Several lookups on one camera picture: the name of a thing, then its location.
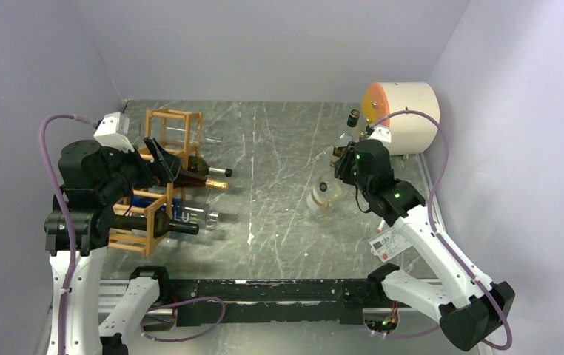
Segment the clear round bottle white label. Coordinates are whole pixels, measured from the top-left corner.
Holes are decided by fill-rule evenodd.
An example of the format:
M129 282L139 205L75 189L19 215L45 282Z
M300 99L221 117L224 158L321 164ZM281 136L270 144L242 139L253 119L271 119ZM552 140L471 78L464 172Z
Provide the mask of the clear round bottle white label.
M316 217L328 215L347 193L345 185L331 171L324 172L306 197L309 211Z

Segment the clear bottle brown label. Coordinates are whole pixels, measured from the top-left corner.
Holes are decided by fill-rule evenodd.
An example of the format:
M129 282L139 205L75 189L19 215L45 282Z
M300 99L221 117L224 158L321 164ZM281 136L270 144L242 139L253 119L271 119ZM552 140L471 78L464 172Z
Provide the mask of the clear bottle brown label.
M357 130L357 123L359 118L360 111L358 109L352 109L348 118L340 125L337 137L335 138L333 144L332 155L335 159L330 161L331 167L335 167L335 161L342 157L350 142L358 141L359 132Z

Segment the dark green wine bottle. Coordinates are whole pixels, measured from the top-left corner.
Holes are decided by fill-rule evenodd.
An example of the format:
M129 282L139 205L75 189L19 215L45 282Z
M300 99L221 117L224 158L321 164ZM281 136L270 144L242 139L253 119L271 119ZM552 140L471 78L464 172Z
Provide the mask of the dark green wine bottle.
M152 236L155 239L172 232L197 235L200 231L200 227L197 223L187 223L173 220L163 211L159 211L151 219L125 215L118 216L112 224L113 229L128 231L145 231L148 226L151 226Z

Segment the right white base arm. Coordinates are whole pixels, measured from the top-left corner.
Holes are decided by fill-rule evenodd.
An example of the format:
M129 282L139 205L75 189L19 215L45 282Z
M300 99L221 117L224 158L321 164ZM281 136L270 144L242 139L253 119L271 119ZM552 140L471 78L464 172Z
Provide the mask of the right white base arm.
M447 289L407 274L399 266L387 263L367 276L382 299L404 303L435 322L442 317L440 306L452 302Z

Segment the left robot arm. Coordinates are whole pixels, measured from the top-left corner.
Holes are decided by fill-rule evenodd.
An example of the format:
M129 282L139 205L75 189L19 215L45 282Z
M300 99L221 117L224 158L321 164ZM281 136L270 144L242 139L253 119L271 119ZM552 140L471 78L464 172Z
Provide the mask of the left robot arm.
M134 288L104 322L98 320L100 272L112 229L147 230L158 239L176 229L153 205L150 214L118 216L113 208L135 191L174 182L182 159L153 138L136 148L119 149L98 141L76 141L62 149L53 210L44 222L53 276L53 316L49 354L127 354L147 307L169 304L173 287L164 268L134 277Z

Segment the left white base arm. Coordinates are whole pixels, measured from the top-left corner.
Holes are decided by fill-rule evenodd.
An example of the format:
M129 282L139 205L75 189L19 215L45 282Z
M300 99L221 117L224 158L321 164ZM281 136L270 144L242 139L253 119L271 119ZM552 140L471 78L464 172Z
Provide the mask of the left white base arm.
M138 336L148 310L171 300L169 273L163 266L141 266L128 280L101 280L99 325L102 354L127 354L127 343Z

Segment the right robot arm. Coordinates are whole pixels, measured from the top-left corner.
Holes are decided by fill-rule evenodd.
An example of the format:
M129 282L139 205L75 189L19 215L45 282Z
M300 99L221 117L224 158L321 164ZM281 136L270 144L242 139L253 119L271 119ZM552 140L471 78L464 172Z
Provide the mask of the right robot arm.
M439 285L419 280L397 266L373 273L368 298L377 306L404 303L436 322L450 343L469 351L479 343L497 350L512 346L508 313L515 298L507 282L482 272L440 228L432 207L408 181L395 177L388 149L376 140L350 142L335 163L335 177L353 186L380 217L403 236L434 272Z

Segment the dark red bottle gold cap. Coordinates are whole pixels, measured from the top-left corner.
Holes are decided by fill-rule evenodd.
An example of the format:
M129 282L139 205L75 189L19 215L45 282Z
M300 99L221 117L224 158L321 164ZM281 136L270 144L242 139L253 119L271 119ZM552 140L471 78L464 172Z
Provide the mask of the dark red bottle gold cap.
M227 182L204 177L188 170L181 170L178 173L177 178L172 183L174 187L179 188L206 188L221 191L229 189L229 184Z

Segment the clear blue labelled bottle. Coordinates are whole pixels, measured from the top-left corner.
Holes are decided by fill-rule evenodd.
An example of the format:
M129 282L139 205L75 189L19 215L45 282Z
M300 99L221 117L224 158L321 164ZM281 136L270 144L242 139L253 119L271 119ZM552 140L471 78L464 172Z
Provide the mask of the clear blue labelled bottle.
M131 200L130 208L124 215L144 217L142 213L134 212L133 208L138 207L144 209L155 201L156 198L153 197L135 195ZM167 205L165 203L159 210L168 214L173 220L187 223L197 223L200 228L206 228L207 226L214 225L217 223L218 219L218 213L211 210L207 203L195 203L192 201L183 203L179 198L174 198L172 200L172 209L170 213L167 213Z

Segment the wooden wine rack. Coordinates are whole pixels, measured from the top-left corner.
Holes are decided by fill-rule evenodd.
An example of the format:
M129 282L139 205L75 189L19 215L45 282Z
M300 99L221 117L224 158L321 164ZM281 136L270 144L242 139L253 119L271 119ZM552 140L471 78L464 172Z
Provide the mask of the wooden wine rack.
M192 126L196 125L198 130L202 130L203 115L200 112L184 112L176 109L148 109L145 113L144 121L138 125L138 139L141 141L143 138L141 130L145 129L146 133L150 133L152 123L162 122L163 125L177 125L183 124L186 130L186 142L180 145L163 145L159 143L167 152L181 157L182 167L181 170L187 170L187 160L191 155L200 156L201 145L192 145L189 143L189 134ZM167 205L167 213L171 212L172 200L175 197L180 197L185 200L187 188L174 187L173 183L168 183L157 188L143 188L134 189L133 197L135 195L144 197L156 198L156 201L151 203L148 207L142 209L134 207L136 213L142 213L146 218L153 218L160 210L160 207L165 203ZM124 198L114 205L114 210L122 216L130 208L130 203L133 197ZM109 238L109 247L122 249L126 251L135 251L142 253L145 257L151 255L154 248L164 239L168 238L170 233L165 234L158 239L152 236L151 226L147 227L146 231L139 230L122 230L112 229Z

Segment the white pen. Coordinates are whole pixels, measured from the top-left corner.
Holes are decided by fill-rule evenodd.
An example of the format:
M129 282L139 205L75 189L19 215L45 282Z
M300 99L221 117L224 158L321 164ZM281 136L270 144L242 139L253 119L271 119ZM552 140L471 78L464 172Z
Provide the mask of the white pen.
M380 233L382 232L383 228L384 228L385 222L382 220L379 222L378 227L376 228L376 232Z

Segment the white paper card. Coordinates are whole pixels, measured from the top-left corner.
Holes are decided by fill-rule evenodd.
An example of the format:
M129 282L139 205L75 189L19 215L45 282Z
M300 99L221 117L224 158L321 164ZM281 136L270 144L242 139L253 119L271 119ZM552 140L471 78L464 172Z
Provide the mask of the white paper card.
M382 263L390 262L412 246L395 228L382 230L368 240L368 243L370 252L378 257Z

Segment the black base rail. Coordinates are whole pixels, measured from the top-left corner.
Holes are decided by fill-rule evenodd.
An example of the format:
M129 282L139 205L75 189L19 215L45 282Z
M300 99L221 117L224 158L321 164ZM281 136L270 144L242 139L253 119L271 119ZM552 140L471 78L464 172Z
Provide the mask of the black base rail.
M367 279L214 280L172 279L177 325L320 322L362 325L371 310L388 310Z

